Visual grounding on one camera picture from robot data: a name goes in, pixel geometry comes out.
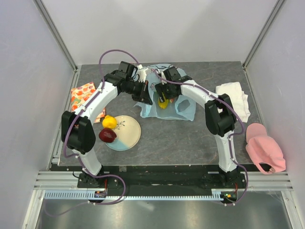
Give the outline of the yellow fake mango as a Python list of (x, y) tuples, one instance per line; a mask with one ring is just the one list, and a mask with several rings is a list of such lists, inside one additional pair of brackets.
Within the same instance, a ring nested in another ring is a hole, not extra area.
[(164, 102), (162, 102), (160, 99), (158, 99), (158, 106), (161, 108), (161, 109), (166, 109), (167, 106), (169, 104), (169, 100), (168, 99), (165, 99)]

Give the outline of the light blue plastic bag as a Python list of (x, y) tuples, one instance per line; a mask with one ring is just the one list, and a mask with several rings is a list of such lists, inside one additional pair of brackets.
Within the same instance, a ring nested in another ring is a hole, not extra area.
[(156, 117), (163, 120), (183, 120), (193, 121), (196, 112), (196, 102), (187, 96), (180, 95), (174, 99), (169, 100), (166, 109), (161, 109), (158, 106), (158, 94), (155, 90), (155, 85), (162, 81), (155, 75), (154, 72), (162, 72), (170, 67), (169, 63), (161, 63), (146, 66), (150, 68), (151, 72), (147, 75), (146, 80), (149, 84), (149, 95), (152, 99), (152, 105), (137, 102), (135, 105), (141, 108), (140, 117)]

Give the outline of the yellow fake lemon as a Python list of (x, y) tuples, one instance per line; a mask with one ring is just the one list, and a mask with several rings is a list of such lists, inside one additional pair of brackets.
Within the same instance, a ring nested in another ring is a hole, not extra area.
[(102, 126), (104, 128), (115, 129), (117, 126), (117, 120), (110, 115), (106, 115), (102, 121)]

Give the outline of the red fake apple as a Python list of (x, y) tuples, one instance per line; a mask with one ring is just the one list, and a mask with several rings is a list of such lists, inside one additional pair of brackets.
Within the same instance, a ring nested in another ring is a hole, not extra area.
[(99, 133), (99, 139), (106, 143), (114, 142), (116, 137), (116, 133), (110, 128), (104, 128)]

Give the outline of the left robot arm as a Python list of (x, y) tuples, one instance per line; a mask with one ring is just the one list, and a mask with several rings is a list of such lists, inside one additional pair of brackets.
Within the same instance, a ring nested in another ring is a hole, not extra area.
[(102, 77), (102, 82), (92, 96), (73, 112), (65, 111), (61, 116), (61, 140), (64, 149), (71, 149), (66, 158), (76, 157), (93, 187), (101, 187), (105, 177), (100, 173), (101, 163), (94, 151), (96, 135), (93, 123), (98, 114), (120, 93), (127, 93), (132, 99), (152, 105), (146, 76), (149, 68), (121, 62), (119, 68)]

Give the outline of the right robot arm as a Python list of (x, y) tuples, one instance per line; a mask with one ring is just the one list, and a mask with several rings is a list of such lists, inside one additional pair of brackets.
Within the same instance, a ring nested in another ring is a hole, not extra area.
[(239, 177), (234, 150), (234, 128), (235, 123), (241, 120), (233, 109), (229, 95), (210, 92), (191, 77), (181, 76), (175, 67), (161, 73), (154, 71), (154, 74), (161, 80), (155, 89), (162, 102), (184, 95), (204, 108), (206, 127), (215, 137), (219, 154), (219, 175), (216, 180), (225, 188), (233, 185)]

